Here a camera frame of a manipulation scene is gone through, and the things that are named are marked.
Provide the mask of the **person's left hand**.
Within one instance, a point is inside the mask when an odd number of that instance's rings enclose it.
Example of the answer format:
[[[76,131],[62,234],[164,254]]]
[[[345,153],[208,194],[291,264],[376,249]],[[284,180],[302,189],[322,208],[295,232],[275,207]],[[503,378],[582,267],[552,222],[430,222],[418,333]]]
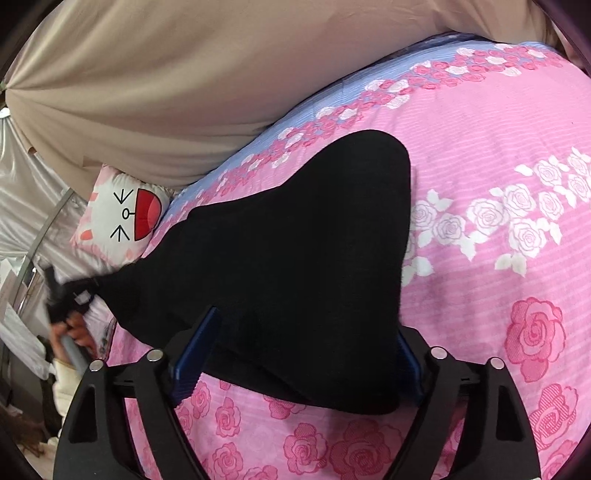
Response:
[[[71,338],[77,346],[85,349],[92,358],[97,357],[96,343],[81,313],[74,311],[69,315],[66,322],[54,323],[50,328],[49,340],[54,357],[62,363],[70,364],[70,357],[62,345],[63,338]]]

